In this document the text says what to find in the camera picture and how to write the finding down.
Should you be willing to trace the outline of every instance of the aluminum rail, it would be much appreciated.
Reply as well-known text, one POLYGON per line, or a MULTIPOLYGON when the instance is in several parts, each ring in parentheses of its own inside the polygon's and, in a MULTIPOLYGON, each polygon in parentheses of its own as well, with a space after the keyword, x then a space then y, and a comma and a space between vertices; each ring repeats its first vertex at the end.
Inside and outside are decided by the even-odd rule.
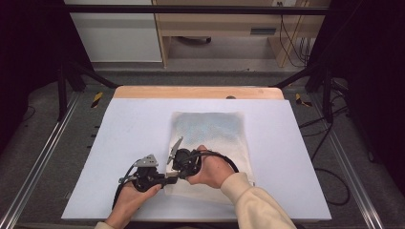
MULTIPOLYGON (((310 94, 310 100, 314 104, 318 114, 322 116, 323 113, 321 108, 320 95, 310 94)), ((326 121, 324 121, 324 125, 326 128, 328 128, 328 124, 326 121)), ((349 161, 349 158, 345 153, 345 150, 343 149, 333 129, 330 131, 330 145, 348 182, 352 195, 357 202, 358 208, 360 209, 360 212, 367 223, 367 226, 370 229, 383 229, 384 225, 382 224, 379 215, 375 211, 373 203, 370 200, 370 197, 367 194, 360 177, 355 172, 351 162, 349 161)))
POLYGON ((330 8, 242 7, 242 6, 150 6, 150 5, 61 5, 42 6, 44 10, 87 13, 202 13, 202 14, 277 14, 330 15, 350 12, 330 8))
POLYGON ((0 229, 11 229, 14 227, 15 223, 18 221, 25 205, 27 204, 36 183, 40 179, 42 172, 44 171, 48 160, 53 154, 53 150, 56 147, 59 138, 62 136, 66 125, 68 124, 72 113, 75 110, 75 106, 80 97, 80 93, 74 93, 69 105, 68 111, 62 120, 58 121, 53 128, 48 141, 46 142, 44 148, 38 156, 35 164, 32 166, 30 173, 27 175, 24 184, 21 186, 20 191, 12 202, 7 213, 0 220, 0 229))

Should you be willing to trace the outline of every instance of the table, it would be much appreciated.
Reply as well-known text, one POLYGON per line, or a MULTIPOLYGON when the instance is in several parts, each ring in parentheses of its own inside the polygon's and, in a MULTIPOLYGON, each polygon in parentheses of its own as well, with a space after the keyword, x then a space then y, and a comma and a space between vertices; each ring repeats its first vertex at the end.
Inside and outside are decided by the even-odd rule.
MULTIPOLYGON (((268 190, 293 220, 330 219, 289 102, 283 99, 279 89, 141 86, 125 86, 116 90, 62 218, 107 218, 117 179, 122 177, 127 167, 150 152, 160 164, 164 164, 169 138, 166 129, 169 129, 171 110, 230 112, 246 106, 249 109, 245 110, 245 132, 257 185, 268 190), (237 99, 219 99, 230 95, 237 99), (162 116, 153 118, 154 113, 162 116), (274 125, 275 120, 283 118, 289 121, 274 125), (124 121, 131 119, 136 122, 135 125, 124 121), (287 131, 289 136, 285 137, 282 131, 287 131), (123 139, 126 135, 131 136, 130 140, 123 139), (267 152, 266 149, 271 147, 278 150, 267 152)), ((158 171, 162 173, 164 169, 160 166, 158 171)), ((133 220, 235 221, 236 216, 232 205, 166 196, 164 192, 158 192, 142 206, 133 220)))
MULTIPOLYGON (((153 5, 182 6, 249 6, 276 7, 283 2, 285 7, 327 7, 330 0, 153 0, 153 5)), ((324 16, 285 15, 284 30, 281 29, 280 15, 225 15, 225 14, 155 14, 160 50, 164 67, 167 67, 171 37, 173 36, 259 36, 268 37, 271 51, 280 68, 293 55, 293 46, 297 49, 298 37, 316 38, 324 16)))

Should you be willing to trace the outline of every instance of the cabinet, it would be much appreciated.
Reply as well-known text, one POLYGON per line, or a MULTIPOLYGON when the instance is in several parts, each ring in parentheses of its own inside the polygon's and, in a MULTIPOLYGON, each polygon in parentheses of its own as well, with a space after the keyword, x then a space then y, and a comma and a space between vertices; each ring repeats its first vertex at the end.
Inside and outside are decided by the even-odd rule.
MULTIPOLYGON (((66 4, 151 5, 148 0, 65 0, 66 4)), ((71 13, 92 62, 161 62, 152 13, 71 13)))
MULTIPOLYGON (((294 7, 327 7, 330 0, 296 0, 294 7)), ((196 6, 253 6, 270 7, 273 0, 153 0, 154 5, 196 6)), ((164 66, 167 66, 172 36, 266 36, 276 55, 279 67, 283 67, 292 51, 285 32, 281 33, 281 15, 251 14, 168 14, 156 15, 160 50, 164 66)), ((316 37, 324 16, 285 15, 283 22, 292 42, 297 37, 316 37)))

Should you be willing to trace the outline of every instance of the white cabinet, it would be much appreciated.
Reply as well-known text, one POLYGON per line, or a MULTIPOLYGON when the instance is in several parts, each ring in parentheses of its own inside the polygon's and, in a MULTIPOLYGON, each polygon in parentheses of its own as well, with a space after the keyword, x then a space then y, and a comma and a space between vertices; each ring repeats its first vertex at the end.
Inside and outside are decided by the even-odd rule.
MULTIPOLYGON (((65 0, 66 4, 151 5, 150 0, 65 0)), ((161 62, 153 13, 71 13, 92 62, 161 62)))

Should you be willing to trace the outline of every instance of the metal bar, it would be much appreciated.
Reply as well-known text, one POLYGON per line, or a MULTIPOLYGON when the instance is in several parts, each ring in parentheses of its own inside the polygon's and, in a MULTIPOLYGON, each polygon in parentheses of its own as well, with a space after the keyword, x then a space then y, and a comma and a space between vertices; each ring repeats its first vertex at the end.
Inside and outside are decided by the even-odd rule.
POLYGON ((48 138, 44 148, 38 156, 35 164, 32 166, 30 173, 28 174, 24 184, 21 186, 20 191, 12 202, 7 213, 0 220, 0 229, 11 229, 14 227, 18 218, 20 217, 25 205, 27 204, 28 199, 30 198, 33 189, 36 186, 36 183, 40 179, 42 172, 44 171, 48 160, 53 154, 53 150, 56 147, 56 144, 61 137, 67 123, 69 122, 72 113, 75 110, 75 106, 80 97, 80 93, 74 93, 69 105, 68 111, 64 118, 61 121, 58 121, 53 128, 53 132, 48 138))
POLYGON ((63 64, 60 65, 60 69, 57 70, 57 92, 59 95, 59 117, 58 121, 62 120, 65 113, 68 111, 68 98, 66 95, 66 79, 63 64))
MULTIPOLYGON (((314 94, 310 94, 309 96, 318 114, 322 115, 320 96, 314 94)), ((328 123, 325 121, 324 125, 326 128, 329 127, 328 123)), ((345 150, 343 149, 339 141, 339 138, 336 135, 336 132, 333 129, 330 131, 330 145, 368 227, 371 229, 383 229, 384 226, 382 224, 382 221, 375 211, 372 201, 370 200, 360 177, 355 172, 351 162, 349 161, 345 153, 345 150)))
POLYGON ((90 76, 92 79, 94 79, 94 80, 96 80, 96 81, 102 83, 103 85, 107 86, 108 88, 115 89, 115 88, 117 88, 117 87, 119 87, 119 86, 122 86, 122 85, 115 84, 115 83, 111 82, 110 80, 108 80, 108 79, 106 79, 106 78, 103 78, 101 75, 98 75, 98 74, 95 73, 94 71, 90 71, 90 70, 88 70, 88 69, 86 69, 86 68, 80 66, 79 64, 77 64, 77 63, 75 63, 75 62, 71 62, 70 65, 71 65, 73 68, 75 68, 77 71, 79 71, 80 73, 85 73, 85 74, 87 74, 87 75, 90 76))
POLYGON ((150 5, 65 5, 43 6, 45 10, 66 10, 87 13, 203 13, 203 14, 283 14, 330 15, 347 10, 330 8, 295 7, 242 7, 242 6, 150 6, 150 5))
POLYGON ((286 86, 289 84, 297 81, 298 79, 305 77, 305 76, 310 76, 314 73, 319 68, 319 65, 317 63, 314 63, 312 66, 308 66, 304 68, 302 71, 295 73, 294 75, 290 76, 289 78, 274 84, 272 86, 269 86, 270 88, 279 88, 279 89, 284 89, 286 86))
POLYGON ((331 112, 331 102, 330 102, 330 93, 331 93, 331 75, 330 69, 328 67, 324 68, 323 72, 325 72, 324 77, 324 90, 322 96, 322 111, 324 113, 325 119, 332 123, 333 121, 333 113, 331 112))

